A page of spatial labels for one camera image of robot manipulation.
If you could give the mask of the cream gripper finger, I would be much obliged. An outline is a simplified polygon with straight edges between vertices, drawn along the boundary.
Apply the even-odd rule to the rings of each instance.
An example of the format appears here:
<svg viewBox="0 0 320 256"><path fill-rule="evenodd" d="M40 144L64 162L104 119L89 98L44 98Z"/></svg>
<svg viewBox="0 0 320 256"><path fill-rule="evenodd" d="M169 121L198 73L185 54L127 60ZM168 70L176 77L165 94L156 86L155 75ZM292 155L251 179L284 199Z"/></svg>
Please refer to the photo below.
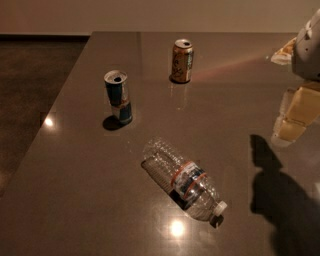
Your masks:
<svg viewBox="0 0 320 256"><path fill-rule="evenodd" d="M288 41L282 48L277 50L271 57L271 61L278 65L290 65L292 63L293 49L296 37Z"/></svg>
<svg viewBox="0 0 320 256"><path fill-rule="evenodd" d="M282 98L271 142L288 147L303 135L320 116L320 83L307 82L299 88L288 88Z"/></svg>

